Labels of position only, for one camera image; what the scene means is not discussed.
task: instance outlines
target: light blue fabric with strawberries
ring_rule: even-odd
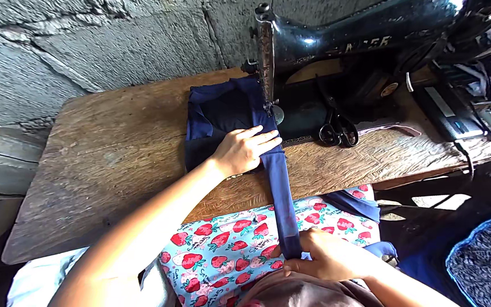
[[[374,199],[370,185],[346,190]],[[380,240],[376,222],[336,209],[318,196],[293,203],[300,230],[318,227],[359,246]],[[264,206],[181,225],[159,260],[184,306],[234,307],[244,290],[282,267],[283,257],[270,259],[278,244],[273,210]]]

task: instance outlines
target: worn wooden tabletop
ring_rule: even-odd
[[[239,69],[91,94],[65,103],[3,253],[9,264],[81,248],[184,173],[183,142],[191,86],[244,76]],[[294,199],[359,184],[463,167],[404,87],[395,93],[408,123],[363,136],[353,149],[306,143],[285,149]],[[491,142],[468,141],[475,161],[491,159]],[[270,204],[264,173],[223,181],[186,222]]]

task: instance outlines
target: black scissors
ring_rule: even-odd
[[[328,94],[327,89],[323,86],[317,74],[315,80],[327,107],[327,116],[325,117],[324,125],[319,129],[319,138],[329,146],[342,144],[348,148],[354,147],[359,143],[357,128],[340,112],[334,98]]]

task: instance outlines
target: hand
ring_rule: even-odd
[[[388,265],[364,248],[317,228],[301,231],[302,250],[310,252],[312,260],[291,259],[283,262],[285,276],[291,271],[323,280],[343,281],[367,278]],[[279,245],[271,257],[281,254]]]
[[[259,156],[282,142],[282,138],[274,138],[278,135],[277,130],[256,136],[262,129],[262,126],[256,126],[228,132],[210,157],[225,178],[256,168],[261,162]]]

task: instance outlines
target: vintage singer sewing machine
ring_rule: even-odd
[[[413,90],[411,72],[433,59],[465,62],[491,54],[491,47],[479,50],[474,44],[491,27],[491,0],[385,0],[321,26],[279,17],[261,3],[255,20],[250,31],[258,59],[242,69],[258,75],[267,115],[281,122],[286,144],[323,139],[320,127],[346,119],[359,130],[399,122],[403,117],[391,94],[401,84]],[[460,50],[445,54],[449,43]],[[326,59],[340,59],[340,72],[288,82]],[[349,136],[351,144],[329,145],[352,147],[357,135],[349,126],[340,128],[329,134]]]

